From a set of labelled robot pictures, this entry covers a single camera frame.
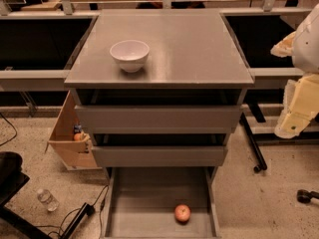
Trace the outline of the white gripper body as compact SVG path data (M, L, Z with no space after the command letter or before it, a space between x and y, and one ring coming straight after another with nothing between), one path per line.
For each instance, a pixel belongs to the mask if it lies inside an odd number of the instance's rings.
M292 62L295 68L305 73L319 73L319 4L295 32Z

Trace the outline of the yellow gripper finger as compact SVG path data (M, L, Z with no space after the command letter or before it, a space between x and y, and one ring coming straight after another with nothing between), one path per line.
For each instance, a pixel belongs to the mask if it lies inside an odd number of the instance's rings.
M319 114L319 75L289 80L284 89L283 110L274 133L281 138L298 136Z
M296 32L292 32L283 38L279 43L274 45L270 54L279 58L291 57L293 52L293 40Z

